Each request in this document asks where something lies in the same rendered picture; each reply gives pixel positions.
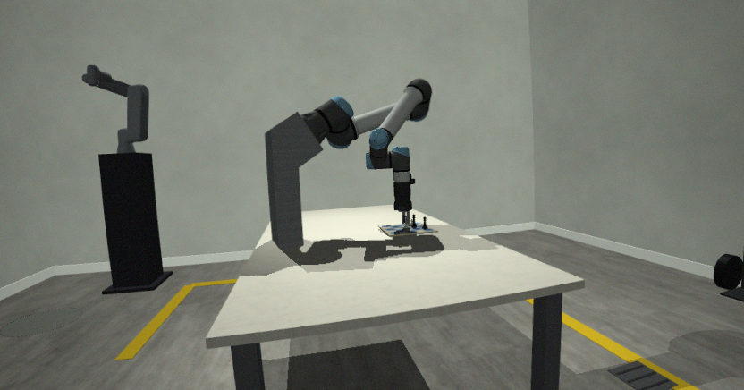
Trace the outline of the blue and cream chessboard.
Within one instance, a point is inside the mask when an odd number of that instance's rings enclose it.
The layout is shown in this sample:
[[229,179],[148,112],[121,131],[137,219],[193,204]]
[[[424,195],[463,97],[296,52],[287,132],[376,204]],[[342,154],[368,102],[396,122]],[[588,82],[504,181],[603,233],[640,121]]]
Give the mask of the blue and cream chessboard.
[[400,236],[400,235],[409,235],[409,234],[419,234],[419,233],[436,233],[438,230],[435,228],[427,225],[427,229],[423,229],[424,223],[422,222],[416,222],[417,227],[412,227],[412,225],[408,225],[409,228],[403,228],[405,224],[392,224],[392,225],[379,225],[378,227],[384,231],[389,237],[391,236]]

